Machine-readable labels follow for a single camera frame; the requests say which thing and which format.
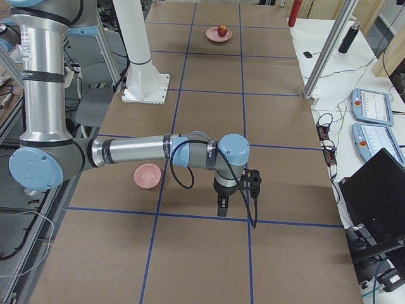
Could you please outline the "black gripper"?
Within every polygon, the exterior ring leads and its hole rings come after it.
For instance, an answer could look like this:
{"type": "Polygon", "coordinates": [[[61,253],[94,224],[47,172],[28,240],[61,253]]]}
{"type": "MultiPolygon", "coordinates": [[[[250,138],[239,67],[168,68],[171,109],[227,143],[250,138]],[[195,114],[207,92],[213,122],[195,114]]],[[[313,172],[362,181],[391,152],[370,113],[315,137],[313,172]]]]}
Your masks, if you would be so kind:
{"type": "Polygon", "coordinates": [[[228,212],[228,200],[233,193],[239,190],[238,186],[223,186],[221,185],[217,180],[214,180],[213,182],[213,187],[214,190],[217,192],[218,197],[217,197],[217,216],[219,217],[224,217],[227,215],[228,212]]]}

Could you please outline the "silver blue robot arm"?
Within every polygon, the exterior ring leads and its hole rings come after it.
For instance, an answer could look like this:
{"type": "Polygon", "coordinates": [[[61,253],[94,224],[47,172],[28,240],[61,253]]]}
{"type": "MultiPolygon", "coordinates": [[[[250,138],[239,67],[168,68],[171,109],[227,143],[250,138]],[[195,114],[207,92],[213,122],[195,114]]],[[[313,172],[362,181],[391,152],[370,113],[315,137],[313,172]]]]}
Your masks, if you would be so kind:
{"type": "Polygon", "coordinates": [[[65,125],[63,39],[70,30],[98,25],[95,1],[12,1],[20,28],[27,129],[9,159],[13,178],[27,189],[47,191],[91,168],[121,162],[167,159],[171,166],[215,172],[217,214],[227,214],[229,197],[243,191],[250,146],[229,134],[212,141],[202,132],[132,139],[75,139],[65,125]]]}

